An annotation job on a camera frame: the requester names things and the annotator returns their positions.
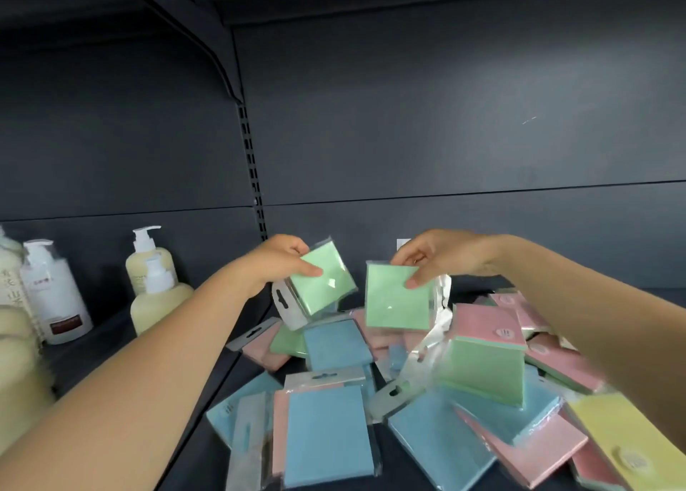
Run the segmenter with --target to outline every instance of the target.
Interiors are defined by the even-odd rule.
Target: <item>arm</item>
[[[277,235],[219,270],[6,452],[0,489],[153,490],[245,301],[268,281],[321,275],[307,251]]]
[[[439,274],[501,274],[662,433],[686,451],[686,309],[509,235],[431,230],[397,265],[420,265],[407,287]]]

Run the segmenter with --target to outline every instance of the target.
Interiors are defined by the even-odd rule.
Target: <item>white pump head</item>
[[[162,226],[146,226],[134,229],[133,232],[136,234],[136,239],[134,240],[133,247],[136,253],[146,253],[148,251],[154,251],[155,240],[151,239],[148,235],[150,229],[160,229]]]
[[[55,259],[48,249],[52,244],[53,241],[48,239],[36,239],[24,242],[24,247],[26,247],[27,251],[26,259],[29,264],[35,267],[36,265],[54,262]]]
[[[168,291],[174,287],[174,276],[162,265],[162,256],[154,254],[145,260],[148,266],[148,274],[145,275],[145,292],[154,294]]]

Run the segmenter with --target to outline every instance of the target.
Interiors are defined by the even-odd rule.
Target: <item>shelf bracket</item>
[[[222,22],[192,0],[142,0],[171,26],[202,48],[217,66],[228,93],[243,102],[233,36]]]

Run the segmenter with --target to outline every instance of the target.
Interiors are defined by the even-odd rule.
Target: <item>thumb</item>
[[[324,271],[316,265],[306,262],[302,259],[297,259],[297,263],[294,266],[297,274],[302,274],[303,276],[321,276]]]
[[[441,269],[435,261],[428,261],[417,269],[410,279],[405,282],[405,287],[408,289],[416,289],[417,287],[427,284],[441,274],[445,274],[444,270]]]

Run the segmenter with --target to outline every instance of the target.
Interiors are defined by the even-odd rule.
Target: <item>hand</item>
[[[441,274],[495,276],[491,263],[497,255],[497,235],[431,229],[398,249],[390,262],[420,266],[406,282],[408,289],[415,289]]]
[[[321,276],[323,271],[300,257],[309,247],[297,236],[274,235],[245,256],[231,262],[248,282],[249,297],[256,296],[267,282],[288,278],[292,274]]]

